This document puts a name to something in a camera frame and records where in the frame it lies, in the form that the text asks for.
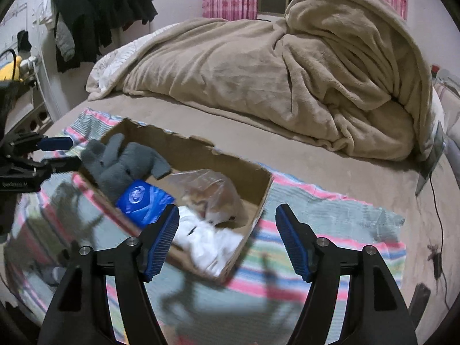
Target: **yellow plush toy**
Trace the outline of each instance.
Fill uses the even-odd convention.
[[[22,58],[20,56],[16,56],[16,71],[14,72],[14,79],[19,80],[19,65],[21,64]],[[0,81],[3,80],[11,80],[13,76],[13,65],[14,61],[11,61],[7,65],[4,65],[0,69]]]

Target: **screw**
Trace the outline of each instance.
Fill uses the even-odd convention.
[[[372,246],[372,245],[366,245],[364,247],[364,250],[366,251],[367,254],[370,254],[370,255],[374,255],[377,253],[377,249],[375,248],[375,246]]]
[[[135,246],[139,244],[139,239],[133,236],[128,237],[128,239],[126,240],[126,244],[128,244],[129,246]]]
[[[326,239],[326,237],[318,237],[317,238],[317,244],[319,246],[325,247],[325,246],[328,246],[329,243],[330,243],[330,241],[328,239]]]
[[[82,248],[80,248],[78,252],[80,253],[80,255],[87,255],[90,253],[90,251],[91,248],[89,246],[83,246]]]

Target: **brown blanket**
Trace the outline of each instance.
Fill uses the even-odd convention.
[[[429,68],[383,0],[293,0],[277,23],[200,18],[136,45],[96,64],[89,99],[162,93],[350,156],[431,149]]]

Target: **beige bed sheet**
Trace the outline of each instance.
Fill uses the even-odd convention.
[[[262,162],[307,183],[328,191],[346,194],[374,206],[385,207],[406,218],[402,240],[407,245],[402,293],[411,301],[416,284],[424,282],[431,290],[426,313],[417,328],[423,343],[447,313],[444,305],[444,282],[436,293],[433,265],[427,261],[427,245],[441,244],[441,229],[428,183],[418,199],[415,187],[418,173],[407,162],[353,159],[289,140],[251,125],[179,104],[171,98],[115,95],[98,101],[85,101],[57,121],[48,130],[53,136],[71,124],[86,107],[133,120],[154,124],[180,134],[197,135],[213,141],[221,150]],[[443,267],[448,282],[448,303],[452,305],[460,290],[460,190],[445,156],[433,173],[433,185],[444,225]]]

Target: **blue tissue pack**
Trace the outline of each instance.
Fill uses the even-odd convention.
[[[166,205],[174,203],[174,198],[164,190],[142,180],[136,180],[118,199],[116,206],[143,229],[155,223]]]

